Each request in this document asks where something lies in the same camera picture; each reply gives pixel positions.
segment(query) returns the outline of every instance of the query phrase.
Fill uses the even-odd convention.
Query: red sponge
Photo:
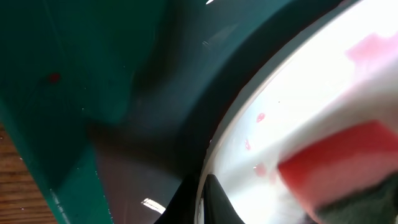
[[[320,207],[381,183],[398,172],[398,138],[377,121],[307,147],[279,165],[280,174],[313,218]]]

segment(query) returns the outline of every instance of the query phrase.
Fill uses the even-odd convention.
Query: red droplet
[[[265,177],[267,174],[267,169],[263,163],[257,164],[255,167],[253,167],[253,170],[258,177]]]
[[[60,79],[61,79],[61,74],[59,74],[58,72],[54,72],[49,75],[50,83],[57,83]]]
[[[251,149],[251,146],[250,146],[250,144],[249,144],[249,140],[244,140],[244,145],[246,146],[246,149],[247,150],[250,150]]]
[[[264,113],[260,113],[259,116],[257,116],[257,123],[262,121],[265,117],[266,115]]]

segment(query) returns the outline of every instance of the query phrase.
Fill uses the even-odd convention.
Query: wooden surface
[[[0,224],[55,224],[47,202],[0,124]]]

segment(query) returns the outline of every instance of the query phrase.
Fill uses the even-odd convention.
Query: teal painted surface
[[[88,120],[117,123],[165,1],[0,3],[0,115],[59,223],[112,223]],[[51,73],[59,80],[49,80]]]

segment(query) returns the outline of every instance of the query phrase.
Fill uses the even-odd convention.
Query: sponge
[[[395,222],[398,138],[378,121],[318,141],[278,168],[287,187],[319,223]]]

